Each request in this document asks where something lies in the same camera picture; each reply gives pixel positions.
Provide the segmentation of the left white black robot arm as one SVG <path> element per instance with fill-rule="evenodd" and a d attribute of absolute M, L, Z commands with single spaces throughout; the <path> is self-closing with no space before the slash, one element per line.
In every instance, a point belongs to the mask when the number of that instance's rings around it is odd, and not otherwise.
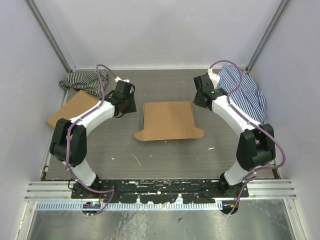
<path fill-rule="evenodd" d="M 103 95 L 89 110 L 71 119 L 61 118 L 56 123 L 49 152 L 65 165 L 88 198 L 112 191 L 102 191 L 98 175 L 86 160 L 87 136 L 106 120 L 136 112 L 135 91 L 135 85 L 129 80 L 118 79 L 115 89 Z"/>

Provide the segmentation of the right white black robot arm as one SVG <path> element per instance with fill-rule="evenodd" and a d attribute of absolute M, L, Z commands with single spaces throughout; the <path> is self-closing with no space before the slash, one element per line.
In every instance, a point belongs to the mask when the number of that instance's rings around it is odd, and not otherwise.
<path fill-rule="evenodd" d="M 266 133 L 274 136 L 270 124 L 260 124 L 250 118 L 228 99 L 221 88 L 215 88 L 209 73 L 193 78 L 196 95 L 193 103 L 219 115 L 239 137 L 235 163 L 219 177 L 218 188 L 225 197 L 232 197 L 238 185 L 252 170 L 267 165 L 276 157 L 275 143 Z"/>

